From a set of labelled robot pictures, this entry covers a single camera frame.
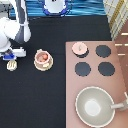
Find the white and blue gripper body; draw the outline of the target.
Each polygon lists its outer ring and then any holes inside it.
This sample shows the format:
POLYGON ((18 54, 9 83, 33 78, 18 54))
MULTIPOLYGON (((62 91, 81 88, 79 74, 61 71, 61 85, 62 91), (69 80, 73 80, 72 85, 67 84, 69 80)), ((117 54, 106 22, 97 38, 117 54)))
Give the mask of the white and blue gripper body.
POLYGON ((5 61, 16 60, 18 57, 25 57, 26 50, 23 47, 18 49, 8 49, 6 52, 0 52, 0 57, 5 61))

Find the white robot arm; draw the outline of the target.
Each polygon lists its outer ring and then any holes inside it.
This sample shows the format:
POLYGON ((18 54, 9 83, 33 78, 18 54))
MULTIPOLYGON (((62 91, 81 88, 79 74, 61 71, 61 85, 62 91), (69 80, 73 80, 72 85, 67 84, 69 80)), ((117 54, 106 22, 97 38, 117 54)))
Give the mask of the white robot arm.
POLYGON ((28 14, 25 0, 9 0, 13 5, 16 19, 0 18, 0 57, 4 60, 15 60, 17 57, 25 57, 23 48, 13 49, 10 39, 19 44, 28 42, 31 37, 28 14))

